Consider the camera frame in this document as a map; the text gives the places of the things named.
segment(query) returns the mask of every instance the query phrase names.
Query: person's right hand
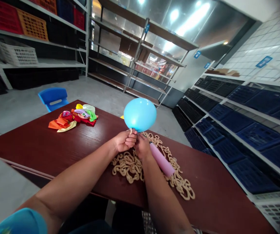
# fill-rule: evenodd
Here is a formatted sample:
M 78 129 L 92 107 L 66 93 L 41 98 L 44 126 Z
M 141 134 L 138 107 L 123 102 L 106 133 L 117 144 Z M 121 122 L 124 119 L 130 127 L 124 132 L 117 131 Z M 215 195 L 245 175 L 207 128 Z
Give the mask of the person's right hand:
M 136 149 L 137 156 L 140 160 L 152 155 L 150 149 L 150 142 L 142 133 L 138 134 L 138 139 L 134 147 Z

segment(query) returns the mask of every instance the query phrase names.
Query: balloon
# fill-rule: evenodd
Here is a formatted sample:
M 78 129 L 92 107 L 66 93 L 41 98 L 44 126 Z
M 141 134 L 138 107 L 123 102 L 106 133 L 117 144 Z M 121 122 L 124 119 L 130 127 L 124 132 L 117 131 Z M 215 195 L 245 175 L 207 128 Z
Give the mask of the balloon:
M 128 128 L 134 128 L 137 132 L 144 132 L 154 124 L 156 108 L 148 99 L 136 98 L 126 105 L 124 120 Z

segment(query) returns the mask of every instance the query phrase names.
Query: blue plastic chair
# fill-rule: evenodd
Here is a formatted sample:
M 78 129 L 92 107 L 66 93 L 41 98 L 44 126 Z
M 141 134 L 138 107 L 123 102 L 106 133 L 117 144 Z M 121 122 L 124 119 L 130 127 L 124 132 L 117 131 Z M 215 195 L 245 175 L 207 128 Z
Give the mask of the blue plastic chair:
M 67 92 L 64 88 L 48 88 L 38 93 L 43 104 L 46 105 L 49 112 L 52 112 L 69 102 L 67 101 Z M 56 104 L 50 105 L 51 102 L 62 100 Z

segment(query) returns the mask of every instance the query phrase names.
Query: wooden table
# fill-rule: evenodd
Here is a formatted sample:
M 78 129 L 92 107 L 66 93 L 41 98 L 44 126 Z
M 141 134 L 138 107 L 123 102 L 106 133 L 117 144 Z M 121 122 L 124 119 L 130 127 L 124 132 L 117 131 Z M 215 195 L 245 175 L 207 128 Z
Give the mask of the wooden table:
M 94 127 L 80 123 L 64 133 L 48 128 L 51 120 L 62 111 L 75 108 L 77 103 L 86 104 L 76 100 L 1 135 L 0 159 L 39 184 L 38 179 L 53 179 L 126 130 L 123 119 L 98 108 L 99 119 Z M 196 194 L 195 200 L 186 201 L 172 188 L 191 224 L 213 233 L 275 233 L 218 159 L 162 135 L 160 139 L 169 146 L 183 171 L 182 177 L 191 182 Z M 147 208 L 145 184 L 129 184 L 125 177 L 113 176 L 112 169 L 109 165 L 93 193 Z

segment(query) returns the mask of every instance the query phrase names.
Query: concrete floor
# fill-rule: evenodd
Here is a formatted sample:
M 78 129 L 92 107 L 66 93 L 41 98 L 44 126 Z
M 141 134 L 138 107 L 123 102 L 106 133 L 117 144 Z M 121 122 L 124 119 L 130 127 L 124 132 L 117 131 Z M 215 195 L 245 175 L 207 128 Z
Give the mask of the concrete floor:
M 134 99 L 100 81 L 87 78 L 86 82 L 85 77 L 24 91 L 12 90 L 0 95 L 0 135 L 46 114 L 48 111 L 37 94 L 50 87 L 66 88 L 69 102 L 79 99 L 119 117 L 123 115 L 126 104 Z M 157 109 L 157 119 L 150 130 L 190 146 L 171 109 L 165 106 Z M 0 161 L 0 221 L 38 190 L 38 187 Z

